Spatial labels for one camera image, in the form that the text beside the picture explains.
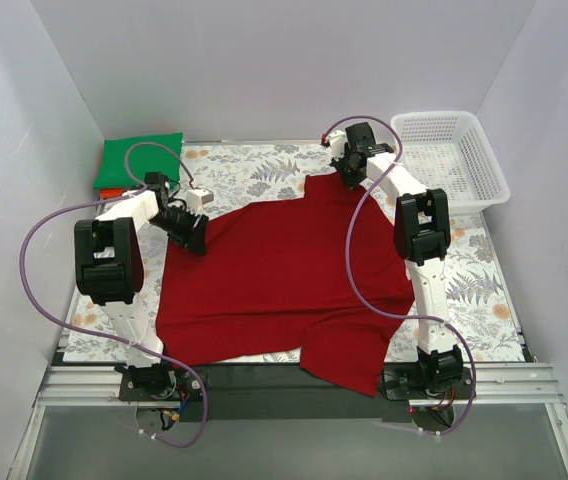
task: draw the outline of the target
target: green cushion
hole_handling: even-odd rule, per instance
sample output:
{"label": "green cushion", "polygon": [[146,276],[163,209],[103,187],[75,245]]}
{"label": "green cushion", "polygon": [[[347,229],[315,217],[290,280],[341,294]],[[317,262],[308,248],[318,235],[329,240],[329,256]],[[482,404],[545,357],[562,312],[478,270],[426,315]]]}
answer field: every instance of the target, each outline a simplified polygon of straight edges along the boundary
{"label": "green cushion", "polygon": [[[93,188],[134,187],[135,181],[128,176],[124,168],[124,155],[131,146],[139,142],[159,143],[173,150],[178,156],[182,151],[182,133],[105,140],[102,166],[93,183]],[[175,182],[180,179],[179,162],[164,149],[152,145],[133,150],[130,156],[130,167],[133,174],[142,180],[146,172],[162,172]]]}

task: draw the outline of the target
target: red fabric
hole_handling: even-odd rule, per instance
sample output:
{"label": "red fabric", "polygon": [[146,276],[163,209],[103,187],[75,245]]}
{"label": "red fabric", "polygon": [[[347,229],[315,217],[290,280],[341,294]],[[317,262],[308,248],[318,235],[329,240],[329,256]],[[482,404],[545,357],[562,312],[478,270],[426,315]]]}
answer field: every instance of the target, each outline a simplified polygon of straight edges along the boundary
{"label": "red fabric", "polygon": [[[375,395],[401,321],[370,312],[348,283],[346,230],[363,193],[337,174],[307,177],[304,198],[252,203],[209,222],[204,257],[169,243],[157,316],[168,354],[200,365],[301,346],[302,368]],[[351,255],[364,296],[406,314],[413,289],[373,199],[355,224]]]}

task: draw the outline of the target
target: red cloth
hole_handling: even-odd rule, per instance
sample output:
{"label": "red cloth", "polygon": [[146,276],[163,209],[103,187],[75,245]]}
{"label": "red cloth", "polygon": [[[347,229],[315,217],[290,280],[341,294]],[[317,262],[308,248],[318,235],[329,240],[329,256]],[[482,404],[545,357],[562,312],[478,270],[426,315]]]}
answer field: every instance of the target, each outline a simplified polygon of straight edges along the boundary
{"label": "red cloth", "polygon": [[[209,222],[204,257],[169,243],[157,316],[168,354],[200,365],[301,346],[302,368],[375,395],[401,321],[369,311],[348,283],[346,230],[363,193],[337,174],[309,176],[304,198],[252,203]],[[393,226],[371,198],[355,224],[351,258],[365,298],[408,312],[413,289]]]}

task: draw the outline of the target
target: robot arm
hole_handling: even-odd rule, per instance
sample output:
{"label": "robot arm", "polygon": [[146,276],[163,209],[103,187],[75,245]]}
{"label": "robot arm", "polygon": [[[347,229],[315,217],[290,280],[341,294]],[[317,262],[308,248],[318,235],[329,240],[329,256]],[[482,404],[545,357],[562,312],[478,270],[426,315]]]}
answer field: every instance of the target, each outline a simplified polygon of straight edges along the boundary
{"label": "robot arm", "polygon": [[[375,142],[368,123],[332,132],[325,140],[332,150],[331,164],[350,188],[364,178],[377,180],[395,161],[393,149]],[[396,205],[395,248],[410,274],[418,314],[448,322],[444,258],[451,236],[446,193],[430,190],[401,164],[379,187]],[[461,379],[461,351],[444,324],[419,320],[418,364],[421,387],[444,388]]]}
{"label": "robot arm", "polygon": [[[89,295],[109,317],[120,337],[162,353],[164,345],[142,311],[138,293],[144,284],[144,267],[137,232],[147,223],[159,226],[169,239],[198,255],[204,243],[208,217],[204,204],[213,194],[192,189],[183,207],[169,205],[168,178],[148,173],[145,192],[122,200],[94,220],[75,224],[75,276],[80,293]],[[159,363],[157,357],[129,349],[127,365],[136,369]]]}

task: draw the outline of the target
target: floral tablecloth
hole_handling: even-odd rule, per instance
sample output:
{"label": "floral tablecloth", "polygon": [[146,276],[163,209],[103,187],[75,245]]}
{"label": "floral tablecloth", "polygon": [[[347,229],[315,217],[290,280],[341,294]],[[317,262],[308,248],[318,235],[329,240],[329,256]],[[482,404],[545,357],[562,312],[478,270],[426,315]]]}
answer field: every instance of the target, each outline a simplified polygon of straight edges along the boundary
{"label": "floral tablecloth", "polygon": [[[215,194],[215,201],[206,206],[210,218],[254,201],[301,197],[306,175],[333,171],[328,165],[329,153],[319,145],[188,146],[182,158],[197,184]],[[389,219],[393,219],[394,205],[381,191],[373,196]],[[477,361],[523,361],[504,280],[480,215],[452,218],[451,236],[446,257],[446,289],[453,325],[466,338]],[[162,288],[166,234],[147,225],[139,232],[139,244],[145,277],[141,298],[154,324]],[[71,319],[75,325],[113,332],[106,315],[89,297],[79,296],[74,307]],[[405,321],[390,342],[387,361],[416,360],[417,331],[417,320]],[[125,348],[128,347],[110,340],[71,332],[64,361],[123,362]],[[298,362],[299,358],[297,349],[227,361]]]}

